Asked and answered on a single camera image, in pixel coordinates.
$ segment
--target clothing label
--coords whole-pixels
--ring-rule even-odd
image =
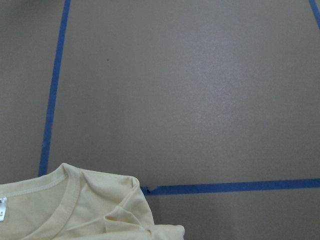
[[[0,198],[0,222],[2,222],[5,219],[6,208],[7,208],[7,198],[6,197]]]

